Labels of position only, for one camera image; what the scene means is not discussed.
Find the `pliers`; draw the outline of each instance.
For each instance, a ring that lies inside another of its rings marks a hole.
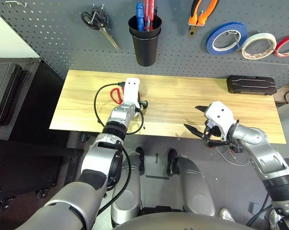
[[[204,26],[206,23],[206,20],[211,15],[213,10],[215,9],[218,0],[211,0],[208,8],[205,12],[202,12],[201,15],[198,18],[197,12],[198,8],[201,4],[202,0],[193,0],[192,7],[191,7],[191,13],[188,20],[188,25],[190,25],[188,29],[188,37],[193,37],[196,32],[198,31],[200,26]]]

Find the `pegboard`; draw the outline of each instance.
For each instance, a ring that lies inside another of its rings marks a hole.
[[[27,0],[26,8],[13,4],[9,9],[5,1],[0,0],[0,16],[62,78],[68,69],[81,69],[208,78],[269,76],[275,79],[278,88],[289,83],[289,57],[272,54],[260,60],[246,60],[240,49],[223,56],[206,51],[209,34],[233,21],[244,23],[249,36],[258,31],[269,32],[277,41],[282,40],[289,35],[289,0],[219,0],[206,25],[193,38],[187,35],[192,0],[156,0],[157,14],[163,24],[156,62],[150,67],[137,64],[128,28],[128,20],[135,15],[138,1]],[[205,10],[210,1],[202,2],[199,12]],[[104,4],[109,18],[108,32],[120,50],[116,51],[102,33],[82,22],[80,13],[89,12],[93,3]],[[232,39],[224,37],[217,45],[225,46],[225,42]],[[258,53],[267,47],[268,42],[259,41],[247,51]]]

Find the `red tape roll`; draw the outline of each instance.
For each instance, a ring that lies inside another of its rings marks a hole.
[[[279,50],[282,48],[283,45],[285,45],[287,42],[289,42],[289,36],[285,37],[283,40],[281,40],[278,44],[277,47],[275,48],[275,55],[284,58],[284,57],[289,57],[289,52],[287,53],[280,53]]]

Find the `wooden table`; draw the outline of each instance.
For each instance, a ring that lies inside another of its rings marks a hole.
[[[144,112],[145,129],[138,134],[197,138],[183,123],[203,131],[206,118],[194,107],[222,101],[240,124],[262,129],[271,143],[286,143],[273,97],[228,93],[225,79],[81,70],[68,72],[50,129],[101,132],[102,126],[93,111],[95,93],[101,86],[125,81],[127,77],[140,79],[141,100],[149,102]],[[103,123],[116,106],[110,98],[112,88],[103,89],[97,99],[97,111]],[[135,118],[128,131],[136,130],[140,122],[140,117]]]

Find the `scissors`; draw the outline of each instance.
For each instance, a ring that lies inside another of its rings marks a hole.
[[[113,40],[113,38],[107,33],[105,26],[107,25],[107,15],[103,10],[104,5],[102,7],[93,6],[91,9],[91,13],[86,11],[81,13],[81,18],[83,22],[91,29],[98,30],[109,40],[109,42],[119,50],[117,43]]]
[[[114,93],[115,91],[117,92],[118,100],[116,100],[116,99],[114,98],[114,96],[113,96],[113,93]],[[117,103],[117,104],[122,104],[123,99],[122,99],[122,97],[121,97],[120,89],[119,89],[119,88],[114,88],[114,89],[112,89],[110,95],[111,95],[111,99],[112,99],[115,103]]]

